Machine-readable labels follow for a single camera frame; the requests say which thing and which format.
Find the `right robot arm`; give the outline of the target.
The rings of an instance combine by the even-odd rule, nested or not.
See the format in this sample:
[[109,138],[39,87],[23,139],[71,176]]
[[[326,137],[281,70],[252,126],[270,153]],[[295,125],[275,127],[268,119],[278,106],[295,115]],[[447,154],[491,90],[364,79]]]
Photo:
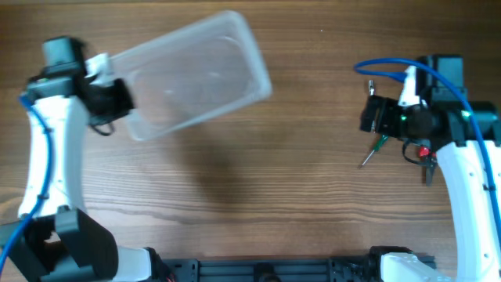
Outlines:
[[456,281],[500,279],[500,116],[490,102],[471,102],[463,59],[454,55],[418,60],[362,61],[356,72],[402,83],[398,99],[369,87],[361,130],[429,151],[415,165],[431,180],[445,179],[457,249]]

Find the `green handled screwdriver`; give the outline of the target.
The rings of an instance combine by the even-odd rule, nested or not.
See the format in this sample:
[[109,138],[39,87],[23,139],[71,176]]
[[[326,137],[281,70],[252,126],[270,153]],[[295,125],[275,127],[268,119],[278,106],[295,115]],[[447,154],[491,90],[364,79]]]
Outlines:
[[364,161],[360,164],[359,169],[362,169],[365,167],[365,165],[370,160],[370,158],[384,146],[384,144],[388,141],[388,139],[389,139],[389,136],[386,136],[386,135],[380,136],[380,138],[373,145],[372,150],[368,153],[368,155],[366,156]]

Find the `silver combination wrench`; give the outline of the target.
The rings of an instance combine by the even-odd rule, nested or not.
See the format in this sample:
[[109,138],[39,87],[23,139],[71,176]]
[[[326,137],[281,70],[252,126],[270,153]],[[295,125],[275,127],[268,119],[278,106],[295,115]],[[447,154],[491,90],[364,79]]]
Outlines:
[[373,96],[375,94],[375,85],[373,80],[369,80],[368,83],[368,90],[369,90],[369,95]]

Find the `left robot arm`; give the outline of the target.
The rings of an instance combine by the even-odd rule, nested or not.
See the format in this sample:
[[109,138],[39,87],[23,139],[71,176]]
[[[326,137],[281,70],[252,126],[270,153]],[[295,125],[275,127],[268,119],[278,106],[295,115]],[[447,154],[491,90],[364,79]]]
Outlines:
[[1,259],[29,281],[155,281],[168,271],[151,248],[117,245],[85,211],[85,132],[101,132],[134,104],[108,67],[93,67],[72,37],[43,43],[45,66],[29,79],[20,103],[31,127],[27,187],[16,222],[1,228]]

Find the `clear plastic container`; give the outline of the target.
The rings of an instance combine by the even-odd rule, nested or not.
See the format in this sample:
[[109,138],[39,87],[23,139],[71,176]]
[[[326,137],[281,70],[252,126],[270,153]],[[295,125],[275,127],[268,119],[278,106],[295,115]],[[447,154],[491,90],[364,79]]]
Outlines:
[[110,59],[134,107],[124,119],[136,140],[154,139],[250,106],[272,94],[244,16],[224,11]]

